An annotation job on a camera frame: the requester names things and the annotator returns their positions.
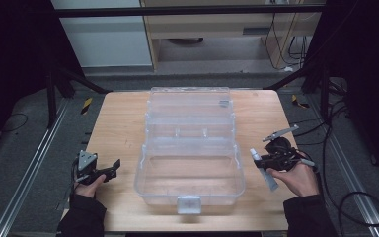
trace person's arm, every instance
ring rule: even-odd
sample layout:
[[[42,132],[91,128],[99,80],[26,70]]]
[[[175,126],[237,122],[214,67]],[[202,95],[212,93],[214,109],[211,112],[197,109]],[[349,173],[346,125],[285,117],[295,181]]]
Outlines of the person's arm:
[[[104,237],[106,208],[94,199],[97,187],[104,181],[100,176],[89,186],[78,185],[70,209],[60,221],[57,236]]]
[[[288,237],[338,236],[319,194],[316,175],[311,167],[298,163],[288,172],[266,171],[284,182],[298,196],[284,202]]]

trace wooden table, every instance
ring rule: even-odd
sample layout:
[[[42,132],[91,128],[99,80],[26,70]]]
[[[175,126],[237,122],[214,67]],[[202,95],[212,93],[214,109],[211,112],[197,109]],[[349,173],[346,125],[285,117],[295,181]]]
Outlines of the wooden table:
[[[108,209],[106,231],[267,231],[286,230],[282,203],[294,194],[283,182],[271,192],[256,168],[250,149],[265,154],[262,142],[276,130],[288,128],[274,91],[231,90],[236,115],[236,140],[240,145],[246,190],[233,206],[204,206],[201,215],[178,215],[175,206],[147,205],[134,190],[134,176],[144,143],[145,92],[106,95],[87,151],[98,153],[98,168],[121,160],[117,178],[103,184],[98,200]],[[285,135],[293,146],[291,133]]]

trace gray floor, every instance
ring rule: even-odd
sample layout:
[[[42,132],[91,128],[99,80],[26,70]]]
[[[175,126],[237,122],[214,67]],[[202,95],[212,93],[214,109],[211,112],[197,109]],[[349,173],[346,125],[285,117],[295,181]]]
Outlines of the gray floor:
[[[147,90],[152,86],[261,88],[277,82],[288,73],[272,68],[258,38],[204,39],[202,43],[163,40],[159,59],[159,68],[155,72],[128,68],[121,75],[94,74],[89,79],[113,90]],[[318,94],[301,95],[298,91],[299,85],[301,79],[278,92],[288,120],[300,125],[295,134],[319,123],[313,109],[304,109],[291,103],[293,94],[298,96],[300,102],[310,105],[318,101]],[[49,236],[55,232],[62,214],[61,209],[66,202],[71,162],[79,150],[86,148],[89,132],[93,129],[104,100],[104,95],[94,93],[79,84],[75,84],[75,88],[77,93],[73,99],[57,98],[59,106],[67,103],[66,115],[12,223],[10,235],[16,236],[18,233],[18,236]],[[81,115],[83,103],[90,97],[93,98],[91,107],[85,115]],[[332,102],[338,99],[340,98],[331,96]],[[0,137],[0,217],[35,156],[46,125],[46,93],[39,91],[17,103],[14,115],[3,128],[8,131],[2,132]],[[309,153],[320,165],[323,157],[322,144],[307,144],[323,140],[324,135],[325,132],[318,129],[296,137],[298,148]],[[342,155],[350,163],[352,171],[365,190],[379,198],[379,167],[371,165],[369,151],[345,114],[334,119],[331,138],[339,143]],[[340,201],[350,187],[345,181],[340,162],[337,161],[339,155],[336,151],[331,145],[328,146],[326,170],[330,193],[336,201]],[[329,202],[328,209],[334,224],[339,228],[337,211]],[[361,216],[353,200],[348,201],[344,209],[354,216]],[[345,218],[342,223],[346,236],[373,236],[367,227]],[[265,236],[282,236],[282,233],[267,232]]]

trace plastic storage box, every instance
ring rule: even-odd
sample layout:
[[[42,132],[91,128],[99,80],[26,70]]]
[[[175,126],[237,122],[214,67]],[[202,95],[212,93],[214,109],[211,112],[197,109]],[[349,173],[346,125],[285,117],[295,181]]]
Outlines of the plastic storage box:
[[[199,214],[245,190],[228,88],[152,88],[134,187],[147,204]]]

